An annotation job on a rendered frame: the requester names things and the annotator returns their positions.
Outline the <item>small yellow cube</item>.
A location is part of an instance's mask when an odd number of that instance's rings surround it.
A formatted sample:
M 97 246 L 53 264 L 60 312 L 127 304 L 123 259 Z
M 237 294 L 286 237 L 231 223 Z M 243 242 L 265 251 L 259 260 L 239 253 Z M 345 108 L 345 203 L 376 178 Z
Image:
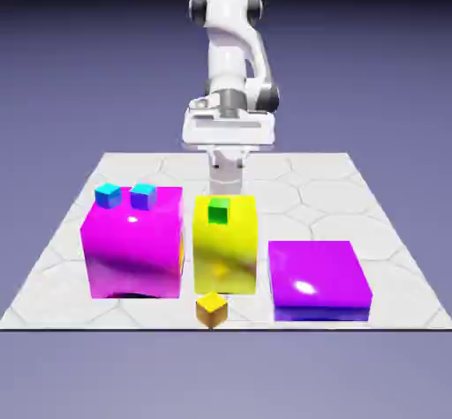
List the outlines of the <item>small yellow cube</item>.
M 196 300 L 196 317 L 209 329 L 223 323 L 228 311 L 227 300 L 216 292 L 209 292 Z

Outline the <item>large purple box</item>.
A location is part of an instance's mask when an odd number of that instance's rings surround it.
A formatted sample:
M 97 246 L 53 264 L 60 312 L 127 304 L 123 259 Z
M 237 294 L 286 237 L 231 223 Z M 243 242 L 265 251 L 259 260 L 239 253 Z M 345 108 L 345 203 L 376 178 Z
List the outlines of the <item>large purple box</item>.
M 366 321 L 373 292 L 349 241 L 270 241 L 276 321 Z

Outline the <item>small cyan cube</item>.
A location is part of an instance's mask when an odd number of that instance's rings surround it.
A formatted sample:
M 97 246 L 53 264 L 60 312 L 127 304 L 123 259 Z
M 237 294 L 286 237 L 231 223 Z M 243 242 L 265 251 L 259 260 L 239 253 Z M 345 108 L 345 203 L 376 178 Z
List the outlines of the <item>small cyan cube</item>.
M 94 189 L 95 204 L 104 209 L 119 206 L 122 201 L 121 187 L 112 183 L 104 183 Z

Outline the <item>large yellow box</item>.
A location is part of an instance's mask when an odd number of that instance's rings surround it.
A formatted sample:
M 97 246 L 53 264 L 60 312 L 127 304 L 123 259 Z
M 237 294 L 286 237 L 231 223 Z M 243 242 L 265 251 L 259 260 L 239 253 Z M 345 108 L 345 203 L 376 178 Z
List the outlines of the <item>large yellow box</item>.
M 227 225 L 209 223 L 211 198 L 230 199 Z M 192 263 L 197 294 L 252 295 L 256 290 L 258 216 L 255 197 L 199 195 L 192 216 Z

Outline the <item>small blue cube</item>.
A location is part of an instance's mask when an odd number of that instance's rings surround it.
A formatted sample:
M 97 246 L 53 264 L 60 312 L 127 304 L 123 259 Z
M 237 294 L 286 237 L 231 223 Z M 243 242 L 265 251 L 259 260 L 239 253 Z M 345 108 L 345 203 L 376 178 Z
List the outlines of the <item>small blue cube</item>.
M 131 207 L 141 211 L 150 210 L 156 197 L 157 189 L 154 184 L 137 183 L 130 190 Z

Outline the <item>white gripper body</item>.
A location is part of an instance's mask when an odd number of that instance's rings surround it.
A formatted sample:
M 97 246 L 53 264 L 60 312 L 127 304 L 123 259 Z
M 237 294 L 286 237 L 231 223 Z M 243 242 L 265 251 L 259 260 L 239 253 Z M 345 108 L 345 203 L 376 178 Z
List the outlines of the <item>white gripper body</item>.
M 217 108 L 187 109 L 182 140 L 188 146 L 272 146 L 275 116 L 238 111 L 238 117 L 220 117 Z

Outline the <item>small green cube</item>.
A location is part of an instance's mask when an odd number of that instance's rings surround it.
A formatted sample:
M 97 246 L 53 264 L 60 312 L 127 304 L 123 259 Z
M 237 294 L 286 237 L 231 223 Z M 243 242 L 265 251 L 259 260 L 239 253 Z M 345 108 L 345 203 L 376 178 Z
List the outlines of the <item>small green cube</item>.
M 207 219 L 209 223 L 227 225 L 230 217 L 230 199 L 213 197 L 207 207 Z

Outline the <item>large magenta box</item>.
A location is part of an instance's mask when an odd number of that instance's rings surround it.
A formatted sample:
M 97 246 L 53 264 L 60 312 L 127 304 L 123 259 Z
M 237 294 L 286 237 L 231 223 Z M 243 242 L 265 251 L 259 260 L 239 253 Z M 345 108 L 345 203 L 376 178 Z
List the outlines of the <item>large magenta box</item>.
M 121 187 L 119 206 L 94 203 L 80 227 L 91 297 L 178 298 L 184 262 L 183 189 L 156 186 L 153 207 L 131 207 Z

